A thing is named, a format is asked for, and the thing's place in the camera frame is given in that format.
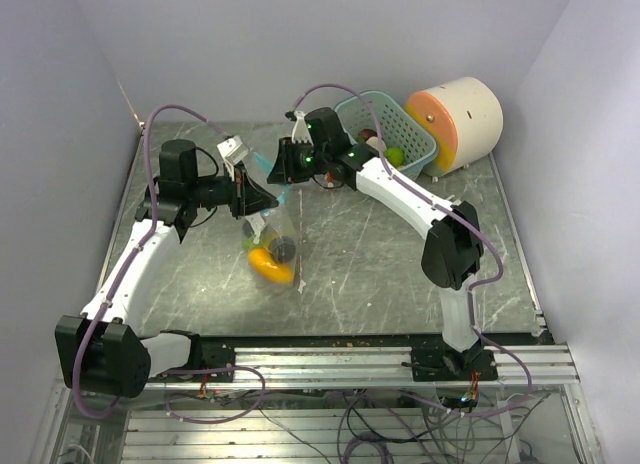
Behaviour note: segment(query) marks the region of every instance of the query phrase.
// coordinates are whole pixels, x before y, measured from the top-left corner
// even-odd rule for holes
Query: green fruit
[[[387,150],[384,151],[384,157],[387,158],[387,161],[389,161],[393,167],[404,166],[404,152],[402,149],[388,147]]]

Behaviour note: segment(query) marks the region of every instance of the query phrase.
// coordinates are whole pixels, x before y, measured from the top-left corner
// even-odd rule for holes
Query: gray tabletop
[[[230,134],[269,159],[291,123],[227,123]],[[214,152],[221,137],[196,123],[159,123],[152,134],[154,166],[159,146],[186,138]],[[202,174],[212,164],[199,159]],[[146,186],[137,159],[109,259],[120,256]],[[484,158],[432,183],[418,182],[441,196],[476,206],[480,227],[505,262],[499,282],[477,290],[478,314],[489,332],[539,329],[530,289],[491,162]],[[238,221],[227,209],[192,229],[164,265],[149,295],[141,335],[173,328],[205,335],[334,335],[440,332],[442,313],[436,288],[424,276],[424,242],[413,228],[384,205],[348,188],[326,191],[308,183],[296,186],[286,203],[299,231],[298,276],[292,287],[267,282],[253,272],[242,249]],[[493,275],[489,253],[481,277]],[[302,279],[306,285],[299,285]]]

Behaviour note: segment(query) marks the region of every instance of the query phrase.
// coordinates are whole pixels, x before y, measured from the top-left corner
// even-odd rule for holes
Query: clear plastic bag
[[[285,201],[290,186],[267,184],[272,163],[251,152],[244,160],[251,180],[278,199],[278,207],[246,216],[242,222],[242,246],[249,265],[271,282],[291,286],[295,281],[298,259],[298,233]]]

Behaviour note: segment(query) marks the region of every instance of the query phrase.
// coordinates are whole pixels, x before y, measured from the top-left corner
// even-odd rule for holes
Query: white enclosure wall
[[[282,119],[327,81],[404,102],[471,74],[504,102],[568,1],[78,0],[141,117],[175,101],[223,120]]]
[[[638,462],[640,0],[571,0],[498,162],[540,301],[609,462]]]
[[[137,123],[75,0],[0,0],[0,449],[27,462],[53,330],[95,290]]]

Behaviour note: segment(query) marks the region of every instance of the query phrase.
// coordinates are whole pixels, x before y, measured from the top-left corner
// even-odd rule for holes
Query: teal basket
[[[384,92],[366,91],[362,97],[371,104],[380,119],[382,138],[387,147],[398,147],[404,152],[405,165],[398,170],[415,181],[422,168],[438,155],[436,140]],[[361,130],[375,130],[367,106],[355,96],[342,101],[334,110],[352,142]]]

